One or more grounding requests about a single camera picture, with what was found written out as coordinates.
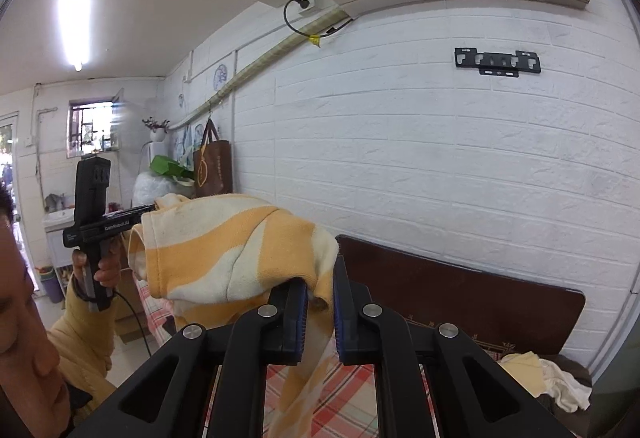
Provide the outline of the person left hand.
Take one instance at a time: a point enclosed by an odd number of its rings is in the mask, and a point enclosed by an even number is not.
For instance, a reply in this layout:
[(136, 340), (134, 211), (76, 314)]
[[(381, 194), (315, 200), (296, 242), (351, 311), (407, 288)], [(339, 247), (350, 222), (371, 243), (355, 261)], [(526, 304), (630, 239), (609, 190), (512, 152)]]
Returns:
[[(101, 258), (98, 270), (93, 273), (93, 280), (104, 286), (104, 288), (116, 288), (120, 282), (120, 263), (122, 258), (122, 241), (119, 238), (112, 239), (108, 252)], [(80, 288), (85, 288), (86, 271), (90, 269), (88, 258), (81, 250), (73, 250), (72, 263), (74, 269), (74, 277), (76, 278)]]

